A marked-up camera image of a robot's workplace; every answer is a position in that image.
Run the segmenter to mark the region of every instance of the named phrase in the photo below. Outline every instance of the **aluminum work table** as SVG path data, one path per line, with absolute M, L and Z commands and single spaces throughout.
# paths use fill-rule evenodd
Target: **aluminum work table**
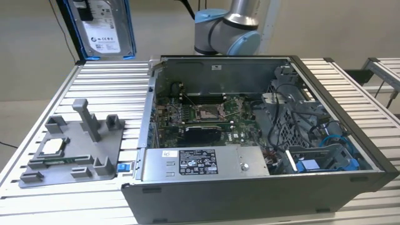
M 400 170 L 400 121 L 346 74 L 335 62 L 303 59 L 350 116 Z M 148 85 L 147 62 L 87 62 L 76 66 L 27 138 L 0 173 L 0 224 L 136 224 L 120 184 L 128 173 L 107 181 L 19 188 L 20 174 L 44 138 L 50 115 L 79 120 L 71 105 L 87 98 L 99 120 L 118 114 L 127 125 L 119 161 L 136 159 L 138 138 Z M 359 195 L 336 213 L 275 217 L 210 224 L 378 225 L 400 224 L 400 177 L 380 191 Z
M 400 58 L 370 58 L 363 66 L 400 91 Z

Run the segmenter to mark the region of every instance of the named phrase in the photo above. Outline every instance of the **wall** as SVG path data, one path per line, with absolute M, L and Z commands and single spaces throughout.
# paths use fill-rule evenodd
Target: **wall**
M 266 52 L 331 57 L 344 68 L 400 57 L 399 9 L 399 0 L 282 0 Z
M 198 1 L 190 2 L 198 11 Z M 3 5 L 0 101 L 50 99 L 74 66 L 50 2 L 3 0 Z M 231 0 L 208 1 L 210 8 L 230 5 Z M 131 0 L 131 13 L 139 60 L 194 53 L 194 20 L 179 1 Z
M 198 1 L 190 2 L 198 9 Z M 264 18 L 270 1 L 262 2 Z M 50 99 L 74 66 L 50 3 L 3 0 L 3 5 L 0 101 Z M 228 9 L 231 0 L 208 5 Z M 266 51 L 332 57 L 346 68 L 360 67 L 371 56 L 399 57 L 399 8 L 399 0 L 282 0 Z M 180 2 L 131 0 L 131 11 L 139 60 L 194 52 L 194 23 Z
M 3 0 L 0 101 L 50 99 L 74 66 L 46 0 Z

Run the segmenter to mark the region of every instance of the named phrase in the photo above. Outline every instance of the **power supply label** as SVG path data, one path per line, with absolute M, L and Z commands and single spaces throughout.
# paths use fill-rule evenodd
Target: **power supply label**
M 180 174 L 219 174 L 215 149 L 180 150 Z

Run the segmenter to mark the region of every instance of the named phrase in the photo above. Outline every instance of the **open computer tower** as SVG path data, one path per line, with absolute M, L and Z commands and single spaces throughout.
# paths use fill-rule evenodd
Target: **open computer tower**
M 142 224 L 338 211 L 399 174 L 296 56 L 163 56 L 134 180 Z

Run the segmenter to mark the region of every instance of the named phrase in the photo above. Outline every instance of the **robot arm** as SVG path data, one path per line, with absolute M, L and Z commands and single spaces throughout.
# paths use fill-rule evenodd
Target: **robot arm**
M 230 12 L 206 9 L 195 16 L 198 54 L 252 55 L 260 46 L 259 21 L 254 16 L 259 0 L 234 0 Z

